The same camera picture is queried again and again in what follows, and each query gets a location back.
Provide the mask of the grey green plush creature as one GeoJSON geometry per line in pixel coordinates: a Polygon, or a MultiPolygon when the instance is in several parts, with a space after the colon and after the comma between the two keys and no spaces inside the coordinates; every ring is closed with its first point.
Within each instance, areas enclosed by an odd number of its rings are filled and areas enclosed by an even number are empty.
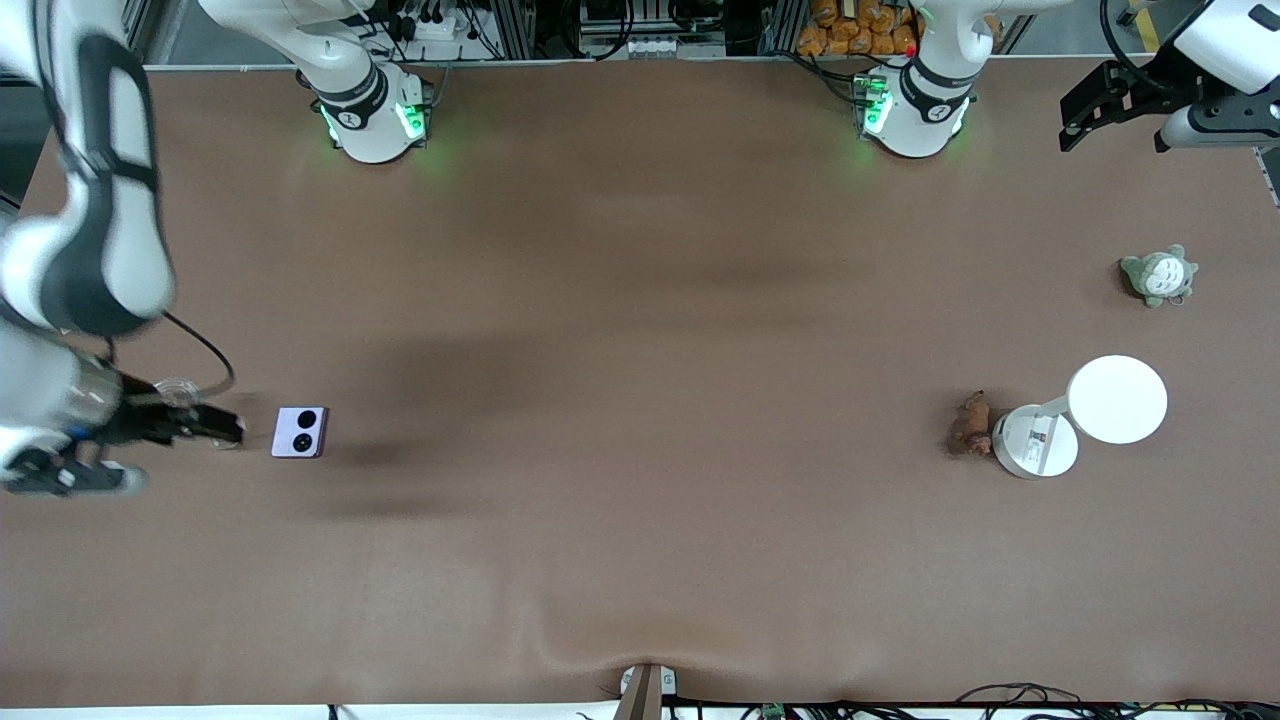
{"type": "Polygon", "coordinates": [[[1119,268],[1146,306],[1156,309],[1165,304],[1181,306],[1193,295],[1193,282],[1201,266],[1187,260],[1183,245],[1172,243],[1164,251],[1140,258],[1121,258],[1119,268]]]}

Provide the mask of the lilac flip phone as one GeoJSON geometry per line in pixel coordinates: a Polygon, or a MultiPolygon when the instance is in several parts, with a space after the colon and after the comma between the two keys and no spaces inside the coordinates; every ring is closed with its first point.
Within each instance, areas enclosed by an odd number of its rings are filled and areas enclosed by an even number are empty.
{"type": "Polygon", "coordinates": [[[284,406],[276,411],[270,455],[275,459],[316,459],[323,455],[329,409],[284,406]]]}

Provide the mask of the pile of orange plush toys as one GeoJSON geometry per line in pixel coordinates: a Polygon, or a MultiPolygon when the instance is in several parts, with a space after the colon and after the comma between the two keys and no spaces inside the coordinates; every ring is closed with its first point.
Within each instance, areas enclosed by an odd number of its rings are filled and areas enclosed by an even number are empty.
{"type": "Polygon", "coordinates": [[[801,56],[914,56],[925,18],[910,0],[805,0],[801,56]]]}

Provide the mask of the white round desk lamp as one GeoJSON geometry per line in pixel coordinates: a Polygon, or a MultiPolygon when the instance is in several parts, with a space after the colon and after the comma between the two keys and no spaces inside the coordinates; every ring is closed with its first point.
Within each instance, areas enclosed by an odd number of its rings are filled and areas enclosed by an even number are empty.
{"type": "Polygon", "coordinates": [[[1125,355],[1082,365],[1065,392],[1005,414],[991,433],[1001,466],[1027,480],[1060,477],[1079,457],[1080,437],[1134,445],[1151,437],[1169,414],[1169,389],[1147,363],[1125,355]]]}

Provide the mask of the clear plastic cup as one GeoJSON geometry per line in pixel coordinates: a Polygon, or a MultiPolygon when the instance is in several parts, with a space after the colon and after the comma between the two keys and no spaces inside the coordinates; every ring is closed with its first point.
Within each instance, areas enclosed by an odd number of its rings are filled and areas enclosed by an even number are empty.
{"type": "Polygon", "coordinates": [[[168,378],[155,389],[164,404],[166,425],[174,437],[206,439],[214,448],[238,448],[247,438],[244,420],[205,397],[193,380],[168,378]]]}

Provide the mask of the large table cover sheet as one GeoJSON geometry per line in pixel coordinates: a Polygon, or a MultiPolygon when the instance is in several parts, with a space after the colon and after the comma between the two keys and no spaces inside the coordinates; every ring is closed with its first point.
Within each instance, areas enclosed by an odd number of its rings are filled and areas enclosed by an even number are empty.
{"type": "Polygon", "coordinates": [[[904,161],[782,61],[472,67],[365,167],[291,73],[156,73],[177,314],[253,438],[0,498],[0,707],[685,694],[1280,702],[1280,210],[1155,122],[1059,151],[1002,59],[904,161]],[[1125,256],[1199,270],[1147,307],[1125,256]],[[1085,363],[1164,424],[1027,480],[947,451],[1085,363]],[[270,455],[329,409],[323,455],[270,455]]]}

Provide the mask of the small lion statue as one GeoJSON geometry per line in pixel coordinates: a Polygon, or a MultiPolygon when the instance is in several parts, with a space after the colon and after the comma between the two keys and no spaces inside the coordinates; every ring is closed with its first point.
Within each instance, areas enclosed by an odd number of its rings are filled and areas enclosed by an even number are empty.
{"type": "Polygon", "coordinates": [[[991,413],[983,389],[961,401],[948,428],[947,451],[955,456],[991,457],[995,452],[991,413]]]}

